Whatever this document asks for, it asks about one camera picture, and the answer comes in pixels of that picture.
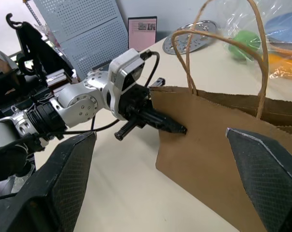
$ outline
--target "silver metal disc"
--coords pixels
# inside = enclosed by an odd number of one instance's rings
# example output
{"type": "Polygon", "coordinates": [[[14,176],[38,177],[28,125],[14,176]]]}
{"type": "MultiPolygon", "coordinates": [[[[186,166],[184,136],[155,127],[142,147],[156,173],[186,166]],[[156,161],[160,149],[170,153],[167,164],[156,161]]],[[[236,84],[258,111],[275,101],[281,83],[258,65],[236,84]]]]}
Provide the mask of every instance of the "silver metal disc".
{"type": "MultiPolygon", "coordinates": [[[[176,31],[190,29],[192,27],[192,25],[193,25],[193,23],[187,24],[187,25],[177,29],[176,31]]],[[[196,30],[201,30],[201,31],[208,31],[210,33],[216,33],[217,25],[216,25],[215,22],[212,22],[212,21],[209,21],[209,20],[203,20],[203,21],[199,21],[196,24],[195,29],[196,30]]],[[[186,46],[187,46],[187,43],[188,43],[189,35],[190,34],[180,35],[176,39],[177,49],[179,50],[180,54],[186,53],[186,46]]],[[[172,37],[172,34],[170,34],[165,39],[165,41],[163,43],[163,50],[167,54],[176,55],[175,51],[173,49],[173,46],[172,46],[171,37],[172,37]]],[[[205,47],[205,46],[209,45],[212,42],[213,42],[213,39],[210,38],[210,37],[201,36],[201,35],[198,35],[198,34],[193,34],[192,41],[191,41],[191,44],[190,44],[190,52],[193,52],[193,51],[195,51],[195,50],[197,50],[199,48],[205,47]]]]}

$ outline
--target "paper bag handle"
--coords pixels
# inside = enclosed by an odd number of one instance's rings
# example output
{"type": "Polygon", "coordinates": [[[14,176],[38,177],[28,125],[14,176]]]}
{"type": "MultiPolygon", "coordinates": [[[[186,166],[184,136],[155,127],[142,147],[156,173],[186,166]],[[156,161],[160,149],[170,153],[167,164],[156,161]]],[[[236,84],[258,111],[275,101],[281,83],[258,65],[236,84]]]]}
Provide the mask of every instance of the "paper bag handle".
{"type": "Polygon", "coordinates": [[[261,86],[261,90],[259,92],[259,106],[258,106],[258,112],[257,112],[257,118],[261,119],[262,116],[262,112],[263,112],[263,108],[264,108],[264,103],[265,103],[265,97],[266,97],[266,88],[267,88],[267,82],[268,82],[268,72],[269,72],[269,65],[268,65],[268,50],[267,50],[267,45],[266,45],[266,36],[265,36],[265,31],[264,31],[264,27],[263,27],[263,22],[261,19],[261,15],[259,13],[259,9],[256,5],[256,3],[253,0],[247,0],[249,2],[249,4],[251,5],[254,14],[256,16],[256,21],[257,21],[257,25],[258,25],[258,29],[259,29],[259,34],[260,34],[260,38],[261,38],[261,43],[262,43],[262,50],[263,50],[263,59],[260,57],[260,55],[254,51],[252,51],[250,48],[248,48],[247,46],[243,45],[240,42],[234,41],[232,39],[228,39],[228,38],[224,38],[220,35],[216,35],[213,33],[208,33],[208,32],[204,32],[204,31],[198,31],[195,30],[195,25],[197,24],[197,22],[200,19],[200,16],[202,15],[203,10],[205,9],[205,7],[211,2],[212,0],[208,0],[206,3],[204,3],[204,5],[201,7],[198,16],[196,17],[196,20],[193,24],[193,26],[191,27],[190,30],[180,30],[180,31],[176,31],[173,35],[172,35],[172,45],[173,48],[175,50],[175,53],[177,55],[177,58],[179,59],[180,63],[182,64],[184,70],[186,71],[187,74],[187,81],[188,81],[188,87],[191,93],[198,95],[198,91],[196,89],[195,83],[192,79],[191,73],[190,73],[190,55],[189,55],[189,47],[188,46],[191,43],[192,40],[192,34],[199,34],[199,35],[203,35],[203,36],[207,36],[207,37],[211,37],[211,38],[215,38],[221,41],[224,41],[228,44],[232,44],[234,46],[237,46],[238,48],[244,50],[245,52],[247,52],[249,55],[251,55],[255,60],[257,60],[261,72],[262,72],[262,86],[261,86]],[[182,35],[182,34],[188,34],[190,33],[190,37],[189,37],[189,41],[188,41],[188,45],[187,45],[187,50],[186,50],[186,63],[184,62],[182,56],[180,55],[176,43],[175,43],[175,38],[176,36],[182,35]]]}

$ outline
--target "brown paper bag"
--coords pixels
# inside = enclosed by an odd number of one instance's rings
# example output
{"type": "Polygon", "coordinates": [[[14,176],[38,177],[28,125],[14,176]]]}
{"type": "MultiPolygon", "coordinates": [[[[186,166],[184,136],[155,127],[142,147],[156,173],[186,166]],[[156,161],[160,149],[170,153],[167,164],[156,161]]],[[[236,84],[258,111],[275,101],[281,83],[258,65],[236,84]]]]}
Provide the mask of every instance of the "brown paper bag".
{"type": "Polygon", "coordinates": [[[151,96],[157,110],[188,128],[186,136],[160,131],[157,169],[240,231],[266,231],[244,190],[225,133],[227,128],[257,132],[278,140],[291,154],[292,135],[186,88],[159,87],[151,96]]]}
{"type": "MultiPolygon", "coordinates": [[[[210,1],[202,7],[195,22],[210,1]]],[[[187,73],[189,91],[180,87],[156,87],[152,88],[151,97],[154,108],[186,126],[188,133],[160,131],[156,167],[240,231],[264,232],[265,227],[243,188],[225,133],[227,128],[257,132],[279,141],[292,154],[292,102],[265,98],[268,80],[265,32],[255,3],[247,1],[258,22],[263,59],[242,44],[204,31],[178,31],[172,36],[174,50],[187,73]],[[189,51],[185,64],[175,44],[175,37],[186,33],[220,39],[253,56],[263,74],[258,97],[197,91],[190,75],[189,51]]]]}

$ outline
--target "pegboard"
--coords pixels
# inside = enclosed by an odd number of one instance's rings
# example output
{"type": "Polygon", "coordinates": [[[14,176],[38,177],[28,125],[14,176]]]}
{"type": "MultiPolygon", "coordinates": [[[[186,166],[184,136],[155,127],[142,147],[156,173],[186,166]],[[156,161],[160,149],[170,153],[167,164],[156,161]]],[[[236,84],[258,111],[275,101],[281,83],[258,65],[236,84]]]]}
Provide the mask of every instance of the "pegboard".
{"type": "Polygon", "coordinates": [[[115,0],[34,0],[59,43],[121,17],[115,0]]]}
{"type": "Polygon", "coordinates": [[[78,76],[85,79],[92,68],[128,50],[128,32],[117,17],[60,45],[78,76]]]}

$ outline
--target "framed picture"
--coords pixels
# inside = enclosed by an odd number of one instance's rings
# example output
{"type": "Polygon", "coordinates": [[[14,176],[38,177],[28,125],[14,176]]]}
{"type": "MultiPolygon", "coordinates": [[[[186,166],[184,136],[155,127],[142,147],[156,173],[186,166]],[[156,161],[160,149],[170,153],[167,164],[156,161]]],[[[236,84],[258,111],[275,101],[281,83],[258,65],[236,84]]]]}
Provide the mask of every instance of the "framed picture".
{"type": "Polygon", "coordinates": [[[156,43],[157,17],[128,18],[128,48],[138,52],[156,43]]]}

